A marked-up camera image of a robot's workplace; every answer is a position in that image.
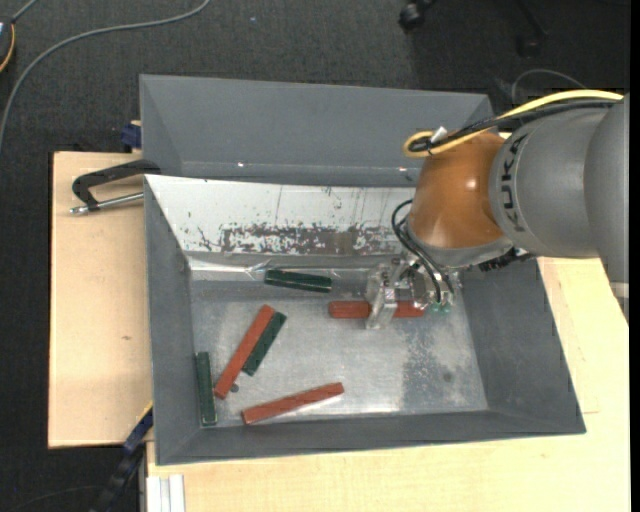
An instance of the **black cable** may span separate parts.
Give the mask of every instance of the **black cable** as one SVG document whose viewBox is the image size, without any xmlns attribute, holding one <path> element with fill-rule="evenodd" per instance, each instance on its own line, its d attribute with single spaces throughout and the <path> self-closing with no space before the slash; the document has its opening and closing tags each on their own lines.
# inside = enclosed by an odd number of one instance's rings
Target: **black cable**
<svg viewBox="0 0 640 512">
<path fill-rule="evenodd" d="M 453 286 L 451 285 L 449 277 L 438 267 L 435 261 L 433 261 L 433 259 L 431 259 L 431 257 L 421 247 L 419 247 L 416 243 L 413 242 L 413 240 L 411 240 L 406 230 L 402 230 L 402 226 L 404 226 L 407 222 L 407 217 L 405 216 L 400 222 L 397 222 L 396 220 L 398 212 L 412 202 L 413 199 L 408 199 L 407 201 L 400 203 L 395 208 L 395 210 L 391 214 L 391 227 L 403 247 L 420 260 L 420 263 L 424 267 L 427 274 L 429 274 L 429 277 L 431 278 L 431 281 L 433 282 L 433 285 L 436 289 L 436 301 L 438 303 L 442 303 L 442 287 L 440 286 L 440 279 L 438 279 L 438 275 L 445 282 L 445 284 L 449 288 L 449 291 L 453 293 Z"/>
</svg>

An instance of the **rust stain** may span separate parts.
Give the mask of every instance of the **rust stain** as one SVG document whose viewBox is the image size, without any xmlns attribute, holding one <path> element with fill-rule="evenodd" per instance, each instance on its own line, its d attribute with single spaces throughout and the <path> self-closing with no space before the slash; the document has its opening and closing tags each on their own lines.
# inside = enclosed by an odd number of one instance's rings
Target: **rust stain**
<svg viewBox="0 0 640 512">
<path fill-rule="evenodd" d="M 223 225 L 220 226 L 220 239 L 214 245 L 222 252 L 333 256 L 386 254 L 397 249 L 395 236 L 388 228 L 355 225 L 339 231 L 316 223 Z"/>
</svg>

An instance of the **yellow cable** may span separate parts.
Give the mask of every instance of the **yellow cable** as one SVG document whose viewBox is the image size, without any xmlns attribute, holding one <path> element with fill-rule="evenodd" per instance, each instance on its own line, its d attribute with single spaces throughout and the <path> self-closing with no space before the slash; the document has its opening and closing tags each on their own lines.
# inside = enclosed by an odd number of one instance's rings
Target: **yellow cable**
<svg viewBox="0 0 640 512">
<path fill-rule="evenodd" d="M 557 101 L 574 100 L 581 98 L 598 98 L 618 101 L 621 100 L 623 96 L 614 92 L 598 91 L 595 89 L 578 89 L 574 91 L 557 92 L 554 94 L 550 94 L 549 96 L 544 96 L 543 98 L 538 98 L 537 100 L 530 101 L 528 103 L 525 103 L 524 105 L 520 105 L 519 107 L 516 107 L 505 112 L 504 114 L 497 116 L 496 119 L 507 119 L 509 117 L 522 114 L 523 112 L 529 112 L 550 103 L 555 103 Z M 469 135 L 465 135 L 464 137 L 460 137 L 459 139 L 452 140 L 451 142 L 445 142 L 444 144 L 433 147 L 430 151 L 410 151 L 409 147 L 416 140 L 422 139 L 424 137 L 432 137 L 434 133 L 433 131 L 418 132 L 413 134 L 406 140 L 402 147 L 402 150 L 404 154 L 410 158 L 424 158 L 429 155 L 436 155 L 438 153 L 442 153 L 443 151 L 447 151 L 448 149 L 451 149 L 458 144 L 462 144 L 463 142 L 466 142 L 474 138 L 476 135 L 486 132 L 487 130 L 489 130 L 489 128 L 478 130 L 477 132 L 470 133 Z"/>
<path fill-rule="evenodd" d="M 7 53 L 7 58 L 4 60 L 4 62 L 0 62 L 0 73 L 2 73 L 2 71 L 4 71 L 4 68 L 6 68 L 9 65 L 9 61 L 11 60 L 11 56 L 13 55 L 13 50 L 16 47 L 15 25 L 10 25 L 9 30 L 11 30 L 11 46 L 9 47 L 9 53 Z"/>
</svg>

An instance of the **white wire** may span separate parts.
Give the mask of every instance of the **white wire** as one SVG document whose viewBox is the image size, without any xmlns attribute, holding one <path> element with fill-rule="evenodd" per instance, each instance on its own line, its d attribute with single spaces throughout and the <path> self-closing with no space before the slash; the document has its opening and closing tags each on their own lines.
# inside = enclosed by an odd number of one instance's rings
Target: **white wire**
<svg viewBox="0 0 640 512">
<path fill-rule="evenodd" d="M 31 0 L 31 2 L 25 4 L 22 9 L 20 9 L 13 15 L 13 22 L 15 23 L 16 21 L 18 21 L 18 19 L 20 19 L 24 13 L 31 9 L 36 2 L 38 2 L 38 0 Z"/>
<path fill-rule="evenodd" d="M 4 142 L 5 132 L 7 130 L 7 123 L 9 121 L 9 114 L 11 113 L 11 107 L 13 107 L 13 103 L 15 102 L 15 99 L 16 99 L 16 96 L 18 95 L 18 91 L 20 90 L 20 87 L 22 86 L 22 84 L 24 83 L 26 78 L 29 76 L 31 71 L 33 71 L 33 69 L 38 64 L 40 64 L 40 62 L 42 62 L 44 59 L 49 57 L 52 53 L 58 51 L 61 48 L 64 48 L 65 46 L 67 46 L 69 44 L 75 43 L 75 42 L 80 41 L 82 39 L 87 39 L 89 37 L 98 36 L 98 35 L 101 35 L 101 34 L 111 34 L 113 32 L 123 32 L 125 30 L 137 30 L 137 29 L 143 29 L 143 28 L 159 27 L 159 26 L 162 26 L 162 25 L 168 25 L 170 23 L 176 23 L 178 21 L 183 21 L 183 20 L 186 20 L 187 18 L 191 18 L 192 16 L 195 16 L 200 11 L 202 11 L 205 7 L 207 7 L 207 5 L 209 5 L 210 3 L 211 3 L 211 0 L 204 0 L 204 2 L 202 4 L 200 4 L 199 7 L 196 7 L 192 11 L 189 11 L 189 12 L 187 12 L 185 14 L 180 14 L 178 16 L 174 16 L 172 18 L 166 18 L 166 19 L 163 19 L 163 20 L 156 20 L 156 21 L 145 21 L 145 22 L 142 22 L 142 23 L 132 23 L 130 25 L 117 25 L 115 27 L 107 27 L 107 28 L 99 28 L 99 29 L 91 30 L 91 31 L 85 32 L 83 34 L 79 34 L 77 36 L 70 37 L 69 39 L 65 39 L 64 41 L 61 41 L 61 42 L 55 44 L 54 46 L 52 46 L 51 48 L 49 48 L 45 52 L 41 53 L 22 72 L 22 75 L 20 75 L 20 78 L 18 78 L 15 86 L 13 87 L 13 89 L 11 91 L 11 94 L 9 95 L 9 99 L 7 100 L 7 104 L 5 106 L 5 109 L 4 109 L 4 112 L 3 112 L 3 115 L 2 115 L 2 120 L 0 121 L 0 157 L 2 156 L 2 145 L 3 145 L 3 142 Z"/>
<path fill-rule="evenodd" d="M 587 86 L 584 85 L 581 82 L 578 82 L 575 78 L 569 76 L 569 75 L 565 75 L 564 73 L 560 73 L 560 71 L 554 71 L 552 69 L 545 69 L 545 68 L 535 68 L 535 69 L 530 69 L 528 71 L 525 71 L 524 73 L 520 74 L 518 76 L 518 78 L 515 79 L 515 81 L 513 82 L 513 85 L 511 86 L 511 101 L 513 103 L 516 102 L 516 91 L 518 90 L 518 84 L 520 83 L 520 81 L 529 75 L 553 75 L 553 76 L 558 76 L 560 78 L 564 78 L 565 80 L 567 80 L 568 82 L 571 82 L 572 84 L 580 87 L 581 89 L 586 89 Z"/>
</svg>

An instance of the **red block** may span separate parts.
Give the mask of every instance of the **red block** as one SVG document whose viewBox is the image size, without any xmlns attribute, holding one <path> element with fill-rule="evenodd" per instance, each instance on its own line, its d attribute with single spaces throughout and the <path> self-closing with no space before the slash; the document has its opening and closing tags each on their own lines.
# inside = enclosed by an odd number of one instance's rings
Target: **red block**
<svg viewBox="0 0 640 512">
<path fill-rule="evenodd" d="M 333 318 L 368 318 L 371 314 L 371 304 L 364 300 L 339 300 L 329 303 L 329 314 Z M 393 318 L 418 318 L 424 315 L 424 310 L 416 308 L 411 301 L 398 301 L 398 307 Z"/>
<path fill-rule="evenodd" d="M 258 315 L 251 324 L 251 327 L 249 327 L 249 330 L 244 335 L 244 338 L 242 338 L 242 341 L 236 349 L 235 354 L 233 354 L 233 357 L 227 364 L 227 367 L 222 372 L 222 375 L 220 375 L 216 386 L 213 388 L 213 392 L 218 398 L 221 398 L 223 400 L 226 398 L 229 390 L 231 389 L 231 386 L 233 386 L 233 383 L 238 378 L 238 375 L 240 374 L 244 363 L 246 363 L 247 359 L 251 355 L 251 352 L 253 352 L 253 349 L 260 339 L 260 336 L 267 328 L 267 325 L 271 321 L 274 313 L 275 310 L 269 306 L 265 305 L 260 308 Z"/>
<path fill-rule="evenodd" d="M 273 402 L 267 402 L 245 409 L 242 411 L 242 420 L 246 425 L 251 425 L 257 421 L 280 416 L 294 409 L 327 400 L 342 393 L 344 393 L 342 383 L 334 382 L 333 384 L 327 384 L 326 386 L 310 389 L 296 395 L 287 396 L 274 400 Z"/>
</svg>

